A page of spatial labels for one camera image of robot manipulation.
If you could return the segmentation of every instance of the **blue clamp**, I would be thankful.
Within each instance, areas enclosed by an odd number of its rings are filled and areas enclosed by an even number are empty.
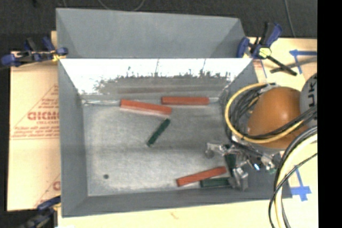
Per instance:
[[[27,222],[17,226],[16,228],[42,228],[50,220],[55,221],[54,218],[57,218],[57,216],[53,206],[59,204],[60,202],[60,196],[43,202],[37,207],[37,215],[33,216]]]
[[[260,49],[270,48],[271,45],[279,38],[283,29],[277,23],[266,23],[264,34],[259,39],[256,38],[254,44],[250,43],[250,39],[243,37],[239,43],[236,57],[241,58],[246,53],[250,58],[256,59],[261,58]]]
[[[24,43],[24,50],[18,52],[17,54],[10,53],[2,56],[1,64],[8,67],[19,67],[21,65],[34,62],[55,60],[68,54],[67,48],[56,49],[47,36],[43,37],[42,41],[45,49],[43,51],[37,51],[34,50],[36,46],[33,40],[31,38],[26,39]]]

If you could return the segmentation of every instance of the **gray bin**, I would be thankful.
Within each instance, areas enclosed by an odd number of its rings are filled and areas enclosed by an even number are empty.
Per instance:
[[[243,37],[235,18],[57,9],[58,44],[69,49],[59,63],[63,216],[269,199],[274,178],[261,172],[250,172],[245,192],[175,183],[224,165],[204,150],[227,140],[223,88],[258,81],[251,60],[235,58]],[[124,112],[120,99],[159,104],[169,95],[211,103],[173,107],[148,147],[165,117]]]

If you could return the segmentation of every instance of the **orange ball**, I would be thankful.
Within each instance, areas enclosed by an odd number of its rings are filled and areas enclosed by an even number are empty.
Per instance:
[[[263,93],[256,102],[247,123],[251,136],[270,133],[298,117],[300,113],[300,91],[289,87],[275,87]],[[302,127],[281,139],[261,144],[265,147],[286,149],[290,142],[306,127]]]

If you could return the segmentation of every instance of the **orange block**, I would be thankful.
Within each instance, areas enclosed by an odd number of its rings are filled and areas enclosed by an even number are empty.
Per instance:
[[[172,112],[172,108],[168,106],[161,106],[161,105],[156,105],[156,104],[144,103],[144,102],[134,101],[134,100],[125,100],[125,99],[122,99],[120,101],[120,107],[126,108],[126,109],[132,109],[136,111],[162,114],[162,115],[170,115]]]
[[[224,166],[220,166],[220,167],[216,167],[216,168],[213,168],[210,170],[202,171],[200,173],[196,173],[196,174],[192,174],[192,175],[185,176],[182,178],[178,178],[176,180],[176,182],[177,182],[178,186],[183,186],[186,184],[198,182],[198,181],[203,180],[203,179],[215,177],[215,176],[224,174],[226,172],[227,172],[226,168]]]
[[[208,105],[208,97],[161,97],[161,103],[163,105]]]

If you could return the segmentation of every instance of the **gray bin floor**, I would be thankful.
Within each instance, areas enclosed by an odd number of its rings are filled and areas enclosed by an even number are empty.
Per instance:
[[[208,141],[227,141],[219,103],[173,107],[151,147],[146,141],[165,117],[119,105],[84,105],[83,115],[90,196],[196,188],[177,187],[176,179],[225,165],[223,157],[204,154]]]

